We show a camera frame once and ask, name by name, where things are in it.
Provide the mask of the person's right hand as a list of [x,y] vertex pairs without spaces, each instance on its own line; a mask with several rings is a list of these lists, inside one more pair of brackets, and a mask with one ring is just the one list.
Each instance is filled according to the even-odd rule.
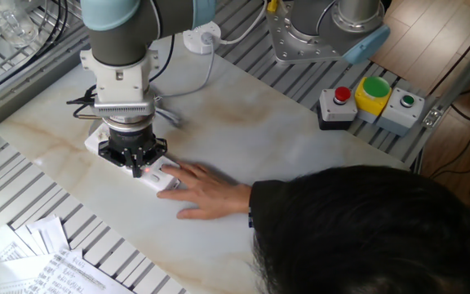
[[157,196],[196,205],[178,212],[178,219],[214,220],[250,211],[249,185],[232,185],[196,163],[179,163],[178,167],[163,165],[162,171],[180,180],[186,188],[163,190]]

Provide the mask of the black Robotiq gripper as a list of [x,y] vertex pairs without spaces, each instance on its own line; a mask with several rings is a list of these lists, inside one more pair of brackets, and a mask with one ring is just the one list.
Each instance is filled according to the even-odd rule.
[[[136,158],[132,149],[137,150]],[[151,127],[132,132],[109,129],[109,140],[98,144],[101,158],[130,169],[133,176],[142,176],[143,168],[151,166],[166,152],[167,141],[156,138]]]

